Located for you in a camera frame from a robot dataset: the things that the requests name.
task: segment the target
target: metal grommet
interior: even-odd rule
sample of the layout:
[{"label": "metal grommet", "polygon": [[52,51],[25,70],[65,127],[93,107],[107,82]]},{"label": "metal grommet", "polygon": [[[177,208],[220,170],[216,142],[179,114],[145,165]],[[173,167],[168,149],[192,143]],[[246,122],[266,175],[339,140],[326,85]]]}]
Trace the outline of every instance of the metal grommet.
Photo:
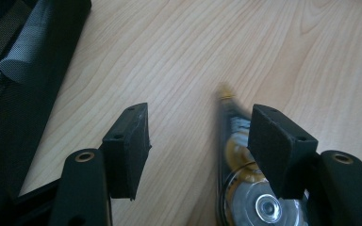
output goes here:
[{"label": "metal grommet", "polygon": [[88,162],[95,157],[95,154],[92,152],[80,153],[75,157],[75,162]]},{"label": "metal grommet", "polygon": [[347,164],[347,165],[352,164],[354,162],[351,157],[349,157],[348,155],[345,155],[345,154],[341,154],[341,153],[334,153],[332,155],[332,157],[337,162]]}]

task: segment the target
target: wooden desk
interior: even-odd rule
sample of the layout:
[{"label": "wooden desk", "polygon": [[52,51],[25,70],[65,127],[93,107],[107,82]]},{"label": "wooden desk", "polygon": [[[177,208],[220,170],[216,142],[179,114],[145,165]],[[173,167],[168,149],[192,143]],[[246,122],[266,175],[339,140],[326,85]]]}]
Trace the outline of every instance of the wooden desk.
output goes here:
[{"label": "wooden desk", "polygon": [[23,193],[147,102],[153,149],[115,225],[214,225],[222,81],[362,160],[362,1],[92,1]]}]

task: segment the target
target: wood grain surface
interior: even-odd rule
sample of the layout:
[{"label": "wood grain surface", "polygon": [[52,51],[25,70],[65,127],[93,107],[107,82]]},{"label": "wood grain surface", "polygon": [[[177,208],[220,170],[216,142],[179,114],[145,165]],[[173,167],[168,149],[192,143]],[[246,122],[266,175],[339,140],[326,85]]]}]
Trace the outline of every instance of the wood grain surface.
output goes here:
[{"label": "wood grain surface", "polygon": [[362,160],[362,0],[92,0],[23,193],[147,102],[153,149],[115,225],[215,225],[216,90]]}]

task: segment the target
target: screw hole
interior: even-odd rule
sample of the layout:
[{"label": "screw hole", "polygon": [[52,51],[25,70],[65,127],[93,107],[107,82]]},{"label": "screw hole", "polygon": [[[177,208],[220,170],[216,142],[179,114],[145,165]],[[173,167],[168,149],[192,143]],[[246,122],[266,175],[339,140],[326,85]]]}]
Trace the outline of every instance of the screw hole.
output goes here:
[{"label": "screw hole", "polygon": [[307,141],[306,137],[296,137],[299,141]]},{"label": "screw hole", "polygon": [[121,139],[121,138],[123,138],[124,136],[123,135],[115,135],[113,138],[115,138],[115,139]]},{"label": "screw hole", "polygon": [[333,155],[334,159],[337,162],[343,163],[343,164],[352,164],[354,161],[349,156],[346,156],[344,154],[336,153]]},{"label": "screw hole", "polygon": [[75,216],[69,220],[69,226],[80,226],[84,225],[86,220],[81,216]]},{"label": "screw hole", "polygon": [[76,162],[88,162],[91,159],[93,159],[95,157],[95,154],[92,152],[85,152],[85,153],[81,153],[78,156],[75,157],[75,161]]}]

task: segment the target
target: light wood table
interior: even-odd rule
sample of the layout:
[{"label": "light wood table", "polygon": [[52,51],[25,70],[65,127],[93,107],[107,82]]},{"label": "light wood table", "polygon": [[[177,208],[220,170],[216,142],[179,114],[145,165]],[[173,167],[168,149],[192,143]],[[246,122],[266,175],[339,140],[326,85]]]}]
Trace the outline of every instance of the light wood table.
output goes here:
[{"label": "light wood table", "polygon": [[57,179],[68,154],[97,148],[147,102],[153,149],[115,225],[214,225],[216,90],[283,111],[362,160],[362,1],[93,0],[23,187]]}]

